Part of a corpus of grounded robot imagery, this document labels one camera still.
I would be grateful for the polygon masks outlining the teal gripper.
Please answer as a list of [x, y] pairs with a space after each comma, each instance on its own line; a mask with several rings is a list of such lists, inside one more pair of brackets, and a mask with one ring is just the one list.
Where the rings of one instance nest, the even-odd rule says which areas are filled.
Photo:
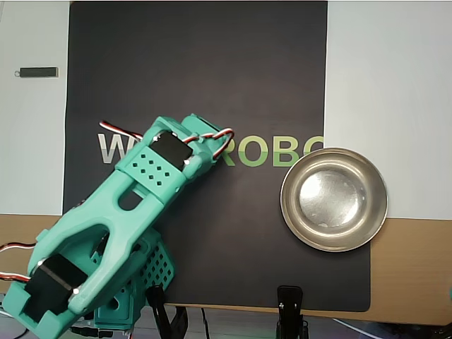
[[221, 136], [219, 138], [213, 138], [212, 136], [203, 137], [203, 144], [208, 148], [203, 162], [203, 169], [210, 169], [216, 163], [214, 154], [221, 149], [227, 139], [227, 136]]

